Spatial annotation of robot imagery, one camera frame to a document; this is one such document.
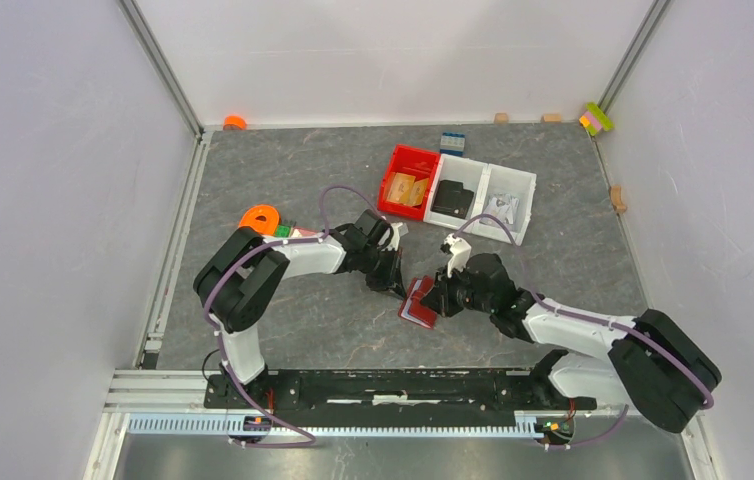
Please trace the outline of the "red leather card holder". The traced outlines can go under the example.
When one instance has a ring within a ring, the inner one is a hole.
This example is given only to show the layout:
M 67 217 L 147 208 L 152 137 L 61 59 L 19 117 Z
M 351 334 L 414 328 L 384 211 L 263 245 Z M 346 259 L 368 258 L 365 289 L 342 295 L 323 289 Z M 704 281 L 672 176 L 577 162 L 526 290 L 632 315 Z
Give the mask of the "red leather card holder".
M 430 292 L 434 279 L 430 276 L 416 277 L 410 284 L 408 295 L 401 304 L 398 317 L 432 330 L 437 321 L 437 313 L 423 305 L 422 300 Z

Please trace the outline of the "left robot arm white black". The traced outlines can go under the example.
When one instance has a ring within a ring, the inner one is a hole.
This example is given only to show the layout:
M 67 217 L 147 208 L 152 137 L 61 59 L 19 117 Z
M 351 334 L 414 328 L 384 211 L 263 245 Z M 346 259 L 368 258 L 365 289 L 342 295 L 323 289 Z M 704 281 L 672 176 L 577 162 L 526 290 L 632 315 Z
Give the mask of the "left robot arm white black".
M 257 324 L 282 281 L 358 272 L 370 290 L 403 298 L 400 240 L 405 233 L 404 223 L 371 210 L 353 223 L 311 236 L 277 238 L 238 228 L 193 281 L 205 319 L 219 338 L 231 397 L 248 408 L 266 397 Z

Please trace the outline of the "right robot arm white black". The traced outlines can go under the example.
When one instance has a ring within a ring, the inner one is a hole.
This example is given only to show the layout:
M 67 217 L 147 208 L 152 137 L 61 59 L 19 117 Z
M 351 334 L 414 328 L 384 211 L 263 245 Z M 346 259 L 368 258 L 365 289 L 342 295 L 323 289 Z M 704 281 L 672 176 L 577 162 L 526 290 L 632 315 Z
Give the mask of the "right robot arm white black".
M 620 404 L 680 433 L 714 406 L 722 381 L 715 363 L 667 314 L 609 316 L 567 307 L 518 287 L 496 254 L 439 269 L 421 304 L 444 318 L 482 313 L 508 338 L 551 346 L 529 374 L 531 401 L 543 408 Z

